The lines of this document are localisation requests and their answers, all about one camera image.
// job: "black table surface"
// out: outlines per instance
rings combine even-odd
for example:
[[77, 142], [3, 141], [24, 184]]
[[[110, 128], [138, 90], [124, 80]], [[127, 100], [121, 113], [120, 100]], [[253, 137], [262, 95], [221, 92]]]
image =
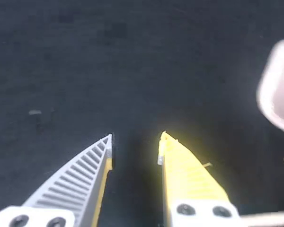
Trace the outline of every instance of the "black table surface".
[[241, 214], [284, 210], [284, 133], [256, 103], [281, 39], [284, 0], [0, 0], [0, 209], [112, 132], [98, 226], [155, 227], [167, 130]]

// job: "black screw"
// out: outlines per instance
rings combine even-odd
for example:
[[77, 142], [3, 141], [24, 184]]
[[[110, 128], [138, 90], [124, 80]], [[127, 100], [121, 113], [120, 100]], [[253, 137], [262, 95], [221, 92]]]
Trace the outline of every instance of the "black screw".
[[28, 216], [27, 215], [19, 215], [12, 219], [9, 224], [9, 227], [23, 227], [28, 223]]
[[50, 220], [50, 222], [48, 222], [46, 227], [64, 227], [65, 223], [66, 221], [64, 218], [57, 217]]
[[181, 204], [177, 207], [177, 212], [184, 215], [194, 215], [195, 209], [187, 204]]
[[224, 217], [224, 218], [231, 217], [231, 212], [228, 209], [220, 206], [213, 208], [213, 214], [215, 216]]

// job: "small debris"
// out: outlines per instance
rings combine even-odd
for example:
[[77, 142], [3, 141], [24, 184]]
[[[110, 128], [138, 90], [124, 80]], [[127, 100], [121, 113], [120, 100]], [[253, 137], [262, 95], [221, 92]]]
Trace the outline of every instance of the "small debris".
[[213, 166], [213, 165], [210, 162], [203, 165], [204, 168], [209, 167], [209, 166]]

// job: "screw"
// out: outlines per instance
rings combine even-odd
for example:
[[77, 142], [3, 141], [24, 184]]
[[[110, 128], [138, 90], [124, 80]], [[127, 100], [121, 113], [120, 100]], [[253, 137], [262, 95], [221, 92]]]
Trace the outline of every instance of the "screw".
[[28, 223], [28, 219], [27, 215], [19, 215], [12, 219], [9, 227], [23, 227]]
[[64, 227], [65, 223], [66, 221], [64, 218], [57, 217], [50, 220], [46, 227]]
[[177, 212], [184, 215], [194, 215], [195, 209], [187, 204], [181, 204], [177, 207]]

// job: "white object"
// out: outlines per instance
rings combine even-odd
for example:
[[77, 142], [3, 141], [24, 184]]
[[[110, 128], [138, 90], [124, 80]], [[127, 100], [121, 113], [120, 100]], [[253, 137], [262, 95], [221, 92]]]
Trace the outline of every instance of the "white object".
[[0, 227], [12, 226], [11, 223], [13, 223], [17, 217], [21, 216], [27, 217], [25, 220], [26, 223], [18, 226], [25, 227], [46, 227], [51, 221], [57, 218], [62, 218], [65, 221], [64, 227], [73, 227], [75, 222], [75, 216], [69, 210], [7, 207], [0, 211]]
[[284, 130], [284, 40], [272, 49], [257, 91], [263, 115]]
[[[178, 208], [188, 206], [194, 214], [183, 214]], [[224, 216], [217, 215], [215, 209], [224, 209]], [[217, 200], [178, 200], [170, 210], [171, 227], [243, 227], [237, 209], [230, 203]]]

